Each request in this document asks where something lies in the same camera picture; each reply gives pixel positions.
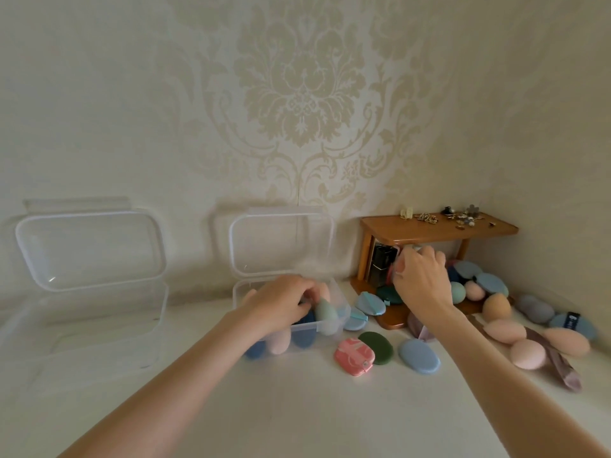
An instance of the white table surface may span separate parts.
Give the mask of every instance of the white table surface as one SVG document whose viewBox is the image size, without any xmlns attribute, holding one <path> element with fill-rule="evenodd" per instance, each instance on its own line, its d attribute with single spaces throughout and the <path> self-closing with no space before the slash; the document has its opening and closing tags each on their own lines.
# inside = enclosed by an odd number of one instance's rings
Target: white table surface
<svg viewBox="0 0 611 458">
<path fill-rule="evenodd" d="M 354 302 L 349 284 L 340 288 Z M 230 306 L 225 299 L 168 308 L 162 359 L 152 371 L 5 406 L 0 455 L 56 456 L 187 350 Z M 409 338 L 406 330 L 386 331 L 374 321 L 366 330 L 384 334 L 394 346 Z M 335 347 L 242 359 L 213 392 L 175 456 L 507 456 L 450 357 L 438 342 L 431 346 L 442 363 L 432 376 L 417 374 L 395 354 L 389 364 L 351 377 L 333 361 Z M 593 352 L 571 363 L 582 376 L 581 394 L 543 373 L 527 375 L 611 448 L 611 360 Z"/>
</svg>

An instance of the damask wallpaper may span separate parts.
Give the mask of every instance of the damask wallpaper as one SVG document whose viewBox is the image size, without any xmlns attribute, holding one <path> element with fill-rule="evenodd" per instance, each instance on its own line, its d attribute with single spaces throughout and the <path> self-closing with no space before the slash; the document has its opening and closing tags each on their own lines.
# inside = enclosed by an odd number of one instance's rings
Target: damask wallpaper
<svg viewBox="0 0 611 458">
<path fill-rule="evenodd" d="M 233 212 L 317 205 L 339 224 L 332 262 L 347 276 L 362 215 L 469 203 L 504 214 L 499 199 L 514 195 L 506 180 L 520 175 L 512 148 L 557 143 L 556 129 L 571 128 L 574 114 L 546 73 L 569 70 L 554 83 L 581 106 L 576 133 L 602 129 L 604 95 L 589 112 L 574 80 L 600 80 L 608 67 L 596 54 L 608 7 L 9 0 L 0 11 L 0 220 L 10 230 L 24 199 L 127 196 L 161 219 L 168 279 L 184 300 L 233 282 Z M 0 243 L 5 294 L 30 284 L 10 236 Z"/>
</svg>

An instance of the storage box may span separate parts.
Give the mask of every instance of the storage box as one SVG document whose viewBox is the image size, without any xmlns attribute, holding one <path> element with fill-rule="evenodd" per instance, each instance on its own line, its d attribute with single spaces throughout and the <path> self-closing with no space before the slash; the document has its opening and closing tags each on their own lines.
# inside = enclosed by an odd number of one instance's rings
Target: storage box
<svg viewBox="0 0 611 458">
<path fill-rule="evenodd" d="M 342 339 L 350 306 L 333 278 L 328 275 L 327 259 L 335 235 L 333 219 L 317 207 L 261 207 L 249 209 L 229 227 L 230 265 L 243 278 L 233 287 L 233 308 L 239 306 L 250 289 L 283 274 L 301 274 L 329 286 L 331 304 L 338 318 L 333 321 L 292 325 L 291 331 L 315 330 L 316 348 Z M 331 335 L 325 336 L 321 330 Z M 265 341 L 273 335 L 261 339 Z M 291 343 L 286 352 L 301 352 Z"/>
<path fill-rule="evenodd" d="M 41 291 L 0 329 L 0 391 L 48 394 L 157 361 L 168 288 L 153 217 L 37 215 L 15 232 Z"/>
</svg>

